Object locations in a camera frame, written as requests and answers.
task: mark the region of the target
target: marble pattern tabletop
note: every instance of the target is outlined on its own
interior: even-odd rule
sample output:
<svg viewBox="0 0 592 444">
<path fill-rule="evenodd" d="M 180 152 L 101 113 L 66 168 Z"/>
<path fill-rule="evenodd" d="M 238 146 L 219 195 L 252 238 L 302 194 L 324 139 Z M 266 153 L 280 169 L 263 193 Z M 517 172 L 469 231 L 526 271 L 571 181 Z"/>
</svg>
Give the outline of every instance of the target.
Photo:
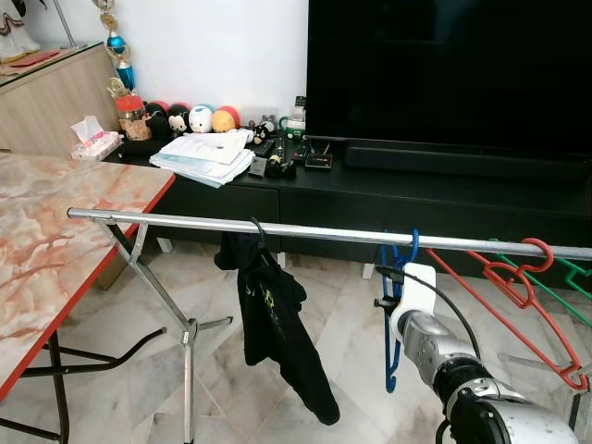
<svg viewBox="0 0 592 444">
<path fill-rule="evenodd" d="M 156 168 L 0 154 L 0 401 L 115 255 L 68 208 L 148 212 L 173 180 Z"/>
</svg>

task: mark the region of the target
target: white wall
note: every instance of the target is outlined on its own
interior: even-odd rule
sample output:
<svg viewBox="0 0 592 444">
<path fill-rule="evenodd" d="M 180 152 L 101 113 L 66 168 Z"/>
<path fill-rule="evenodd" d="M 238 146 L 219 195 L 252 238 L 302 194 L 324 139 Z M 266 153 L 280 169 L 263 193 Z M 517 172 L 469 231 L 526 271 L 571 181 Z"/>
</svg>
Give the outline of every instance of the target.
<svg viewBox="0 0 592 444">
<path fill-rule="evenodd" d="M 42 42 L 67 40 L 52 0 L 27 2 Z M 60 0 L 77 42 L 106 40 L 91 0 Z M 278 108 L 306 90 L 307 0 L 116 0 L 145 100 Z"/>
</svg>

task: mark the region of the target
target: blue hanger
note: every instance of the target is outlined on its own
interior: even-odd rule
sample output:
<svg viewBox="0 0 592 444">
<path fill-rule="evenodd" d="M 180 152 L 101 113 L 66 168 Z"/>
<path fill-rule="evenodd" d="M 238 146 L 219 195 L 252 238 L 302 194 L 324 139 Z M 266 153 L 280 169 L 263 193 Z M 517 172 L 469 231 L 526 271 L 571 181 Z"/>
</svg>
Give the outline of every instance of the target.
<svg viewBox="0 0 592 444">
<path fill-rule="evenodd" d="M 407 264 L 415 260 L 417 251 L 419 250 L 419 231 L 417 228 L 413 229 L 413 245 L 409 256 L 399 256 L 399 249 L 396 245 L 392 246 L 393 252 L 393 268 L 402 270 Z M 387 247 L 385 245 L 380 246 L 380 262 L 382 265 L 387 266 Z M 398 302 L 401 300 L 402 284 L 400 282 L 392 281 L 392 297 L 389 296 L 389 283 L 387 277 L 382 275 L 382 289 L 383 289 L 383 300 L 394 300 Z M 395 351 L 392 361 L 390 359 L 390 313 L 392 310 L 385 308 L 385 374 L 386 374 L 386 388 L 388 393 L 395 391 L 397 387 L 397 377 L 395 372 L 399 367 L 399 359 L 401 357 L 401 343 L 399 340 L 395 340 Z"/>
</svg>

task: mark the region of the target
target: stack of papers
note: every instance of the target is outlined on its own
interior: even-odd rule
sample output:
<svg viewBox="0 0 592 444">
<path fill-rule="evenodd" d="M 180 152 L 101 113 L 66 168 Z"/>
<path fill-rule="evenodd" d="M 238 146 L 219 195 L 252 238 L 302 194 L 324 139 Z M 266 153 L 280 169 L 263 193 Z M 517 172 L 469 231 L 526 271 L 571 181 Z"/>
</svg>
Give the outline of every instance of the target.
<svg viewBox="0 0 592 444">
<path fill-rule="evenodd" d="M 150 158 L 150 163 L 188 179 L 220 188 L 249 167 L 254 153 L 244 148 L 248 134 L 186 134 Z"/>
</svg>

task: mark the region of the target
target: red hanger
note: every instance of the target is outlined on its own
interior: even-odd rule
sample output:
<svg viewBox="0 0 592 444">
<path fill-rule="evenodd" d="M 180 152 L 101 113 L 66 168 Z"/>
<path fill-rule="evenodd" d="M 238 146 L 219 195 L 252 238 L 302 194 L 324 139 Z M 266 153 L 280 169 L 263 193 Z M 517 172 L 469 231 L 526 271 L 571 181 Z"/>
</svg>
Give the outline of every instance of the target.
<svg viewBox="0 0 592 444">
<path fill-rule="evenodd" d="M 519 267 L 515 267 L 509 264 L 505 264 L 503 262 L 490 262 L 488 259 L 483 257 L 479 253 L 475 252 L 467 252 L 467 254 L 473 256 L 476 260 L 483 263 L 483 276 L 485 276 L 489 281 L 491 281 L 502 293 L 504 293 L 508 299 L 510 299 L 514 304 L 524 310 L 528 307 L 535 307 L 536 310 L 543 316 L 543 318 L 547 321 L 549 326 L 553 329 L 561 344 L 567 351 L 572 360 L 572 364 L 565 368 L 558 367 L 555 363 L 553 363 L 550 358 L 543 353 L 535 344 L 533 344 L 528 338 L 523 335 L 510 321 L 504 318 L 495 308 L 493 308 L 484 298 L 481 296 L 473 287 L 471 287 L 468 282 L 466 282 L 462 277 L 460 277 L 451 267 L 448 265 L 444 260 L 434 252 L 431 248 L 426 249 L 427 252 L 438 262 L 448 273 L 452 275 L 467 291 L 469 291 L 481 304 L 487 308 L 494 316 L 498 318 L 498 320 L 506 326 L 519 340 L 521 340 L 526 347 L 532 350 L 546 365 L 549 366 L 551 370 L 553 370 L 557 375 L 561 377 L 565 381 L 565 383 L 570 386 L 572 389 L 576 390 L 588 390 L 589 384 L 588 379 L 585 375 L 577 375 L 579 376 L 579 382 L 574 381 L 572 379 L 572 374 L 577 372 L 582 365 L 580 363 L 577 354 L 572 347 L 572 344 L 565 338 L 565 335 L 561 331 L 561 329 L 557 326 L 553 318 L 547 313 L 547 310 L 543 308 L 543 306 L 538 301 L 537 296 L 535 295 L 535 291 L 533 290 L 532 284 L 528 280 L 528 278 L 524 275 L 524 271 L 528 271 L 531 273 L 540 273 L 549 269 L 549 267 L 553 264 L 553 251 L 550 247 L 542 240 L 527 238 L 523 240 L 524 243 L 532 243 L 540 247 L 546 254 L 547 258 L 542 265 L 521 265 Z M 506 270 L 512 273 L 514 276 L 510 277 L 509 279 L 504 279 L 499 275 L 496 270 Z M 524 284 L 526 287 L 526 294 L 522 294 L 518 289 L 513 286 L 513 283 L 519 279 L 520 283 Z"/>
</svg>

